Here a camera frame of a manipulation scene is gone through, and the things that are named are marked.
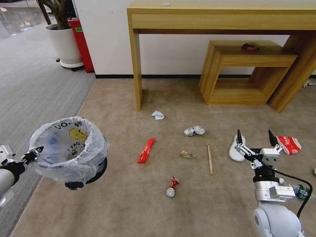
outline small wooden shelf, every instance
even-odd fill
[[[210,41],[199,83],[207,104],[265,104],[297,57],[269,40],[250,42],[259,50],[244,50],[244,43]],[[223,66],[255,69],[250,78],[218,79]]]
[[[210,104],[262,104],[267,97],[249,78],[219,78]]]

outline beige carpet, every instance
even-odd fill
[[[301,90],[281,114],[268,106],[207,106],[198,80],[143,80],[143,87],[142,110],[136,112],[132,80],[96,81],[79,115],[111,144],[105,174],[80,191],[42,179],[12,237],[259,236],[252,219],[254,172],[248,161],[228,157],[238,128],[250,147],[269,147],[268,129],[298,138],[302,151],[282,154],[276,166],[316,187],[315,87]],[[155,121],[155,110],[165,119]],[[184,136],[195,125],[206,133]],[[151,137],[157,139],[148,161],[137,164]],[[213,176],[206,143],[212,144]],[[180,157],[182,150],[196,159]],[[172,175],[180,184],[168,198]],[[300,203],[287,207],[296,213]],[[301,215],[306,236],[316,233],[315,220],[316,206],[308,204]]]

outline black cable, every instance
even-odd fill
[[[301,207],[299,208],[299,211],[297,212],[297,215],[296,215],[297,218],[300,219],[301,212],[302,212],[303,208],[305,207],[306,203],[308,202],[310,196],[312,195],[313,186],[312,186],[309,182],[307,182],[306,180],[304,180],[304,179],[300,179],[300,178],[298,178],[298,177],[295,177],[295,176],[292,176],[292,175],[289,175],[289,174],[282,173],[282,172],[280,172],[280,171],[277,171],[277,170],[275,170],[275,169],[272,169],[271,167],[267,166],[266,164],[263,164],[263,165],[264,165],[265,167],[267,167],[268,169],[273,170],[275,173],[281,174],[281,175],[283,175],[283,176],[286,176],[286,177],[289,177],[289,178],[292,178],[292,179],[296,179],[296,180],[298,180],[298,181],[301,181],[301,182],[303,182],[303,183],[306,183],[306,184],[309,186],[309,193],[308,193],[307,197],[304,199],[304,201],[303,201],[303,203],[302,203]]]

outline white plant pot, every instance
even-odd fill
[[[46,26],[50,40],[56,50],[57,57],[60,58],[60,64],[63,67],[83,66],[81,55],[76,43],[72,29],[52,30],[57,24]]]

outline white wall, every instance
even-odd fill
[[[126,8],[132,1],[74,0],[97,75],[133,74],[126,14]],[[210,39],[270,39],[283,46],[287,38],[288,36],[140,35],[142,74],[200,74]],[[251,74],[252,70],[253,68],[229,67],[223,68],[221,74]]]

